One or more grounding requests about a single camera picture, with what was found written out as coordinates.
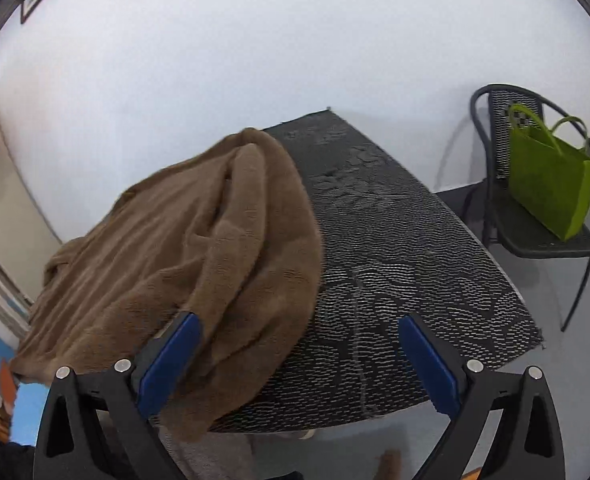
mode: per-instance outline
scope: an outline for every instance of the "brown blanket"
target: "brown blanket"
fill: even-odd
[[[321,261],[293,162],[247,128],[135,184],[53,256],[11,369],[45,384],[63,365],[102,370],[193,312],[203,343],[160,415],[195,440],[251,400],[301,337]]]

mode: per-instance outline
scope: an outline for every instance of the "black tablecloth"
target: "black tablecloth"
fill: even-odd
[[[324,239],[306,334],[249,404],[215,431],[307,430],[427,399],[400,351],[418,312],[465,357],[499,367],[541,343],[519,293],[423,184],[330,111],[266,130],[295,161]]]

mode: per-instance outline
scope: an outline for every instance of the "gray floor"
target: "gray floor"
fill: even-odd
[[[499,246],[491,253],[522,293],[546,341],[543,348],[505,369],[522,373],[527,365],[537,364],[544,370],[562,430],[566,478],[585,480],[590,475],[590,282],[570,328],[565,334],[559,330],[585,260],[521,260]],[[498,416],[491,414],[470,469],[482,464],[497,422]],[[378,456],[387,448],[398,448],[404,466],[402,478],[411,479],[447,424],[446,416],[424,403],[376,420],[319,430],[309,440],[257,437],[258,477],[298,470],[306,480],[371,479]]]

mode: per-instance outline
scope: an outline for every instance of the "wall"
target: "wall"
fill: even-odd
[[[470,94],[539,91],[590,127],[575,0],[44,0],[0,33],[0,123],[63,240],[244,126],[331,106],[432,190],[479,181]]]

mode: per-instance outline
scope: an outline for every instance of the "metal bolt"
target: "metal bolt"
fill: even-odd
[[[62,366],[59,370],[55,372],[55,377],[57,379],[65,379],[66,377],[68,377],[69,373],[70,368],[68,368],[67,366]]]
[[[484,364],[479,359],[470,359],[466,363],[466,367],[471,371],[478,374],[484,369]]]
[[[120,359],[115,363],[115,370],[122,373],[130,369],[130,361],[128,359]]]
[[[541,379],[544,376],[544,373],[540,370],[540,368],[537,368],[536,366],[529,367],[528,368],[528,374],[533,379]]]

